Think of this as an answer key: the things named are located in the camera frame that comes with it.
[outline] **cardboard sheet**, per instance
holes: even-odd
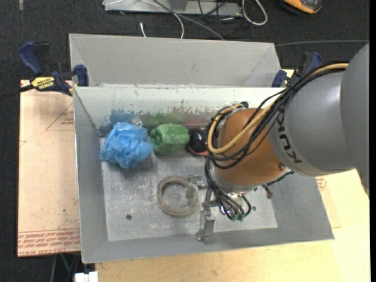
[[[80,250],[73,98],[21,94],[18,256]]]

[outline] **black cable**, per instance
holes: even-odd
[[[319,68],[323,68],[327,66],[328,64],[325,64],[323,66],[320,66]],[[213,163],[220,169],[229,169],[232,168],[233,166],[237,165],[240,163],[240,161],[247,155],[246,150],[249,149],[250,145],[255,141],[255,139],[259,136],[259,134],[263,131],[263,129],[266,127],[266,125],[271,121],[271,119],[274,117],[274,115],[277,112],[280,112],[285,105],[288,103],[288,101],[295,95],[297,90],[300,90],[304,85],[306,85],[309,81],[316,79],[320,76],[333,73],[336,71],[341,71],[343,69],[332,69],[332,70],[325,70],[323,72],[320,72],[318,74],[312,74],[314,71],[316,71],[319,68],[314,68],[311,72],[306,73],[304,76],[300,77],[298,80],[296,80],[293,84],[292,87],[285,89],[282,91],[282,94],[280,97],[276,99],[274,102],[274,106],[268,111],[268,114],[265,115],[265,117],[262,118],[260,123],[257,125],[253,133],[251,134],[249,141],[241,148],[239,149],[236,153],[233,153],[231,156],[226,156],[226,157],[217,157],[214,156],[214,154],[209,153],[208,157],[212,158]],[[221,166],[217,163],[217,161],[224,161],[224,160],[229,160],[231,158],[234,158],[241,154],[239,158],[237,158],[233,163],[228,164],[227,166]]]
[[[170,8],[164,6],[163,4],[161,4],[158,0],[153,0],[153,1],[154,1],[155,3],[157,3],[159,6],[161,6],[163,9],[165,9],[166,11],[170,12],[171,14],[174,14],[174,15],[176,15],[176,16],[179,16],[179,17],[181,17],[181,18],[183,18],[183,19],[185,19],[185,20],[187,20],[187,21],[190,21],[190,22],[192,22],[192,23],[194,23],[194,24],[196,24],[196,25],[198,25],[198,26],[201,26],[201,27],[204,28],[204,29],[207,29],[207,30],[210,31],[211,33],[215,34],[219,39],[221,39],[221,40],[224,41],[224,39],[222,38],[222,36],[221,36],[219,33],[217,33],[216,31],[212,30],[212,28],[209,28],[209,27],[207,27],[206,25],[201,24],[200,22],[197,22],[197,21],[195,21],[195,20],[192,20],[192,19],[188,18],[187,16],[184,16],[184,15],[182,15],[182,14],[179,14],[179,13],[173,11],[172,9],[170,9]]]
[[[249,213],[251,213],[251,210],[252,210],[252,206],[251,206],[251,203],[249,202],[249,200],[247,200],[247,198],[242,195],[241,198],[246,202],[247,206],[248,206],[248,211],[247,213],[244,215],[244,217],[246,217]]]
[[[1,94],[0,95],[0,100],[1,99],[5,99],[5,98],[10,97],[10,96],[13,96],[13,95],[16,95],[16,94],[19,94],[19,93],[22,93],[22,92],[26,92],[26,91],[31,90],[33,88],[34,87],[32,85],[27,85],[27,86],[24,86],[24,87],[19,88],[17,90],[9,91],[7,93]]]

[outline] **blue clamp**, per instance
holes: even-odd
[[[59,74],[58,71],[53,70],[48,76],[42,76],[44,69],[35,56],[34,45],[34,42],[30,41],[18,50],[23,63],[33,72],[33,77],[30,78],[32,88],[38,91],[56,91],[71,96],[72,87],[65,82],[65,78],[71,78],[73,75],[77,76],[79,86],[89,86],[88,73],[83,65],[76,65],[74,70],[68,73]]]
[[[271,87],[280,88],[286,79],[287,79],[287,72],[283,70],[279,70],[276,77],[273,80],[273,83],[271,84]]]

